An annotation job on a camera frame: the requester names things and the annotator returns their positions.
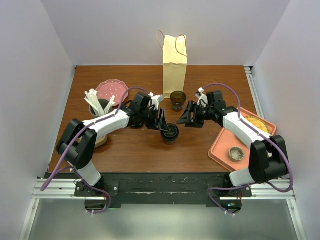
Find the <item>black takeout coffee cup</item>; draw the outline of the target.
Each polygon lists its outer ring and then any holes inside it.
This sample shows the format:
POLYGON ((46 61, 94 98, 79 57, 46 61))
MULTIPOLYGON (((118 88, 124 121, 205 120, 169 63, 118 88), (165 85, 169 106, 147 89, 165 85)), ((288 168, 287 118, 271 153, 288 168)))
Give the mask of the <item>black takeout coffee cup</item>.
POLYGON ((167 145, 173 145, 178 138, 178 133, 161 132, 161 137, 163 142, 167 145))

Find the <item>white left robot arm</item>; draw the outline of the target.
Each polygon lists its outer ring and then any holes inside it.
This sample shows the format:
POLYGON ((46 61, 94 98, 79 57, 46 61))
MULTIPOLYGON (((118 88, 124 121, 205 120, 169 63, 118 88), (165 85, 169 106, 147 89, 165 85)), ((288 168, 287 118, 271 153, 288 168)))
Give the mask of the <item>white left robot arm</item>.
POLYGON ((104 190, 100 181, 101 174, 92 162, 96 141, 108 134, 128 126, 137 128, 142 124, 147 129, 157 130, 165 134, 170 131, 165 119, 165 110, 160 108, 163 95, 139 92, 129 106, 92 119, 80 121, 73 119, 67 125, 60 138, 56 151, 84 179, 86 191, 92 196, 99 196, 104 190))

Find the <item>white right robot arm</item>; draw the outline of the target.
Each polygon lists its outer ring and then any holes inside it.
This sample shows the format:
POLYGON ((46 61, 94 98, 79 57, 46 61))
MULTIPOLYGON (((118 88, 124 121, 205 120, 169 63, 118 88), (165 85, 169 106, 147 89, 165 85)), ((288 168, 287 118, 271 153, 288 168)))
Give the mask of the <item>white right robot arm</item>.
POLYGON ((227 196, 235 196, 242 186, 268 183, 290 173, 286 143, 280 135, 267 134, 246 120, 239 109, 227 106, 220 90, 203 91, 196 93, 198 102, 188 102, 177 123, 202 128, 205 121, 213 121, 249 148, 248 167, 230 173, 222 185, 227 196))

